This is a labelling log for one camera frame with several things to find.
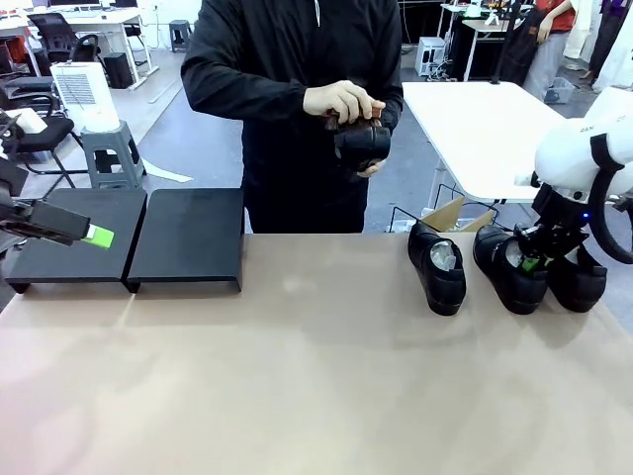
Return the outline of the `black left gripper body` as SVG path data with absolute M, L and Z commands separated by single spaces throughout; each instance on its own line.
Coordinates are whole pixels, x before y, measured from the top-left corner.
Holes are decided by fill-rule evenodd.
M 30 224 L 32 205 L 15 201 L 10 196 L 1 197 L 1 231 L 20 237 L 33 237 Z

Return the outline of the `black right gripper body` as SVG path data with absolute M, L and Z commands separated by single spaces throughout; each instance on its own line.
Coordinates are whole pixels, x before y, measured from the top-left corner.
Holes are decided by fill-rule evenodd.
M 552 186 L 542 184 L 532 203 L 538 215 L 536 225 L 546 230 L 578 231 L 589 221 L 588 206 L 558 193 Z

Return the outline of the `person's right hand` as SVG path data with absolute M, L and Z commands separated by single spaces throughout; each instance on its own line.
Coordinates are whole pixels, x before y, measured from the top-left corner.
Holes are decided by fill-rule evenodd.
M 308 88 L 303 110 L 311 116 L 331 116 L 339 124 L 353 124 L 358 119 L 370 120 L 380 115 L 386 104 L 371 97 L 367 91 L 349 80 L 321 87 Z

